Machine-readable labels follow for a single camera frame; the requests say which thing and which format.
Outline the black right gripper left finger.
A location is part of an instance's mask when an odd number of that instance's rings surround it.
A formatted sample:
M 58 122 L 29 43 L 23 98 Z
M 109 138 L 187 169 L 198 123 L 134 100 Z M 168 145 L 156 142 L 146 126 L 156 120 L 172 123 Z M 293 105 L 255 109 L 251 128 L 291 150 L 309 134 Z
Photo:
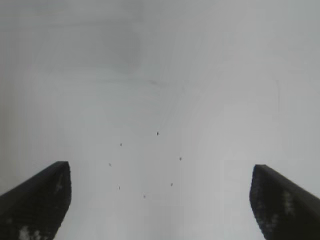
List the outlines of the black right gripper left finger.
M 71 200 L 70 165 L 57 161 L 0 196 L 0 238 L 53 240 Z

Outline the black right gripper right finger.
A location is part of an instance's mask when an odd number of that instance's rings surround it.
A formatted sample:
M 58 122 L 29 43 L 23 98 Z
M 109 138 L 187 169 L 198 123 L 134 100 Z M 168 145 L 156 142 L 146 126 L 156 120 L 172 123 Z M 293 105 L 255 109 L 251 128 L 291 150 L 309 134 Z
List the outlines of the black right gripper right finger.
M 271 167 L 253 167 L 249 202 L 266 240 L 319 240 L 320 199 Z

